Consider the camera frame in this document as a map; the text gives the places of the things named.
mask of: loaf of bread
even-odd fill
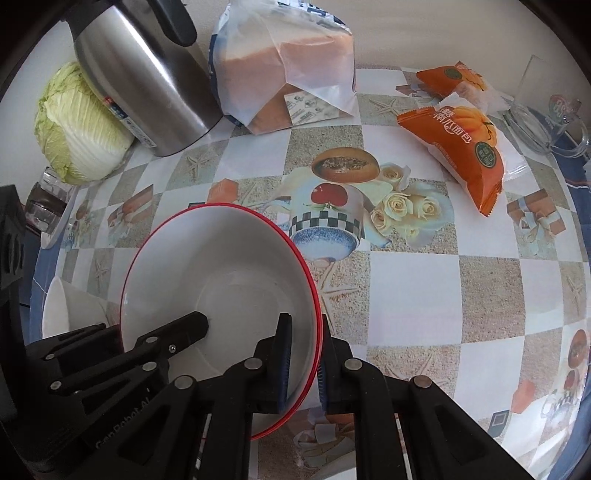
[[[353,35],[347,28],[288,6],[268,15],[257,9],[234,14],[232,5],[210,62],[222,110],[250,131],[292,126],[284,95],[328,92],[328,98],[317,96],[337,108],[331,96],[354,95]]]

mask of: red bowl rim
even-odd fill
[[[281,230],[276,224],[271,222],[271,220],[269,220],[264,215],[261,215],[260,213],[255,212],[254,210],[250,210],[246,207],[243,207],[242,205],[236,205],[234,203],[204,203],[202,205],[194,205],[192,207],[186,208],[184,210],[181,210],[180,212],[175,213],[173,216],[169,217],[164,222],[162,222],[153,232],[151,232],[148,235],[148,238],[146,238],[146,240],[144,240],[141,247],[136,252],[134,259],[132,260],[131,265],[129,266],[129,270],[127,271],[127,275],[125,276],[125,282],[123,283],[123,290],[121,291],[121,303],[119,305],[119,324],[121,325],[121,321],[122,321],[123,297],[125,294],[125,289],[127,287],[127,281],[129,279],[129,274],[131,273],[131,269],[134,266],[135,260],[138,258],[138,255],[142,251],[145,244],[148,243],[150,238],[152,238],[152,236],[158,230],[160,230],[164,225],[169,223],[169,221],[178,217],[179,215],[182,215],[184,213],[187,213],[191,210],[195,210],[198,208],[213,207],[213,206],[223,206],[223,207],[235,208],[237,210],[243,210],[243,211],[248,212],[256,217],[259,217],[267,225],[272,227],[273,230],[275,230],[282,237],[282,239],[285,240],[285,243],[287,243],[287,245],[291,248],[291,251],[294,253],[295,257],[297,258],[298,262],[300,263],[300,265],[306,275],[306,279],[308,280],[308,285],[310,286],[310,291],[312,293],[312,298],[314,300],[314,310],[316,312],[316,347],[314,349],[314,361],[312,363],[312,368],[311,368],[310,373],[308,375],[308,379],[306,380],[304,390],[302,391],[302,393],[300,394],[298,399],[295,401],[295,403],[292,405],[292,407],[285,414],[283,414],[281,416],[281,418],[279,418],[279,420],[277,420],[269,428],[263,430],[262,432],[257,433],[256,435],[253,435],[251,438],[251,440],[258,440],[259,438],[262,438],[262,437],[274,432],[279,427],[281,427],[285,422],[287,422],[287,420],[289,420],[291,418],[291,416],[297,411],[297,409],[299,408],[301,403],[304,401],[306,395],[310,391],[312,383],[314,383],[314,378],[316,377],[316,372],[318,370],[318,365],[320,363],[320,354],[322,352],[322,342],[323,342],[322,310],[320,309],[320,299],[318,297],[318,291],[316,290],[316,284],[314,282],[314,279],[312,278],[312,274],[310,273],[310,269],[308,268],[308,265],[306,264],[304,257],[302,257],[302,254],[297,249],[294,242],[292,242],[291,239],[285,234],[285,232],[283,230]],[[121,341],[123,342],[123,335],[121,333],[121,328],[119,328],[119,334],[121,335]]]

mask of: glass mug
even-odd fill
[[[589,145],[587,127],[577,116],[580,106],[581,102],[560,71],[532,55],[515,102],[504,117],[520,140],[533,151],[575,158],[582,155]],[[580,128],[581,142],[572,149],[558,147],[558,139],[571,125]]]

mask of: black thermos handle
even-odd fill
[[[148,0],[160,28],[173,42],[183,47],[193,45],[197,30],[181,0]]]

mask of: sticker label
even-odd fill
[[[135,123],[111,97],[105,97],[103,103],[109,110],[111,110],[111,113],[125,125],[127,130],[133,133],[134,137],[141,141],[146,147],[154,148],[156,146],[156,143],[144,133],[139,125]]]
[[[452,80],[461,80],[462,79],[462,74],[460,73],[460,70],[458,70],[455,67],[449,67],[448,69],[445,69],[443,71],[443,73],[445,74],[446,77],[449,77]]]
[[[492,168],[496,164],[495,151],[486,142],[478,142],[476,144],[476,157],[487,168]]]
[[[284,98],[293,125],[310,124],[340,116],[337,107],[308,92],[289,93]]]
[[[564,122],[564,116],[569,111],[569,102],[562,95],[556,93],[550,97],[548,111],[550,118],[557,124],[561,124]]]

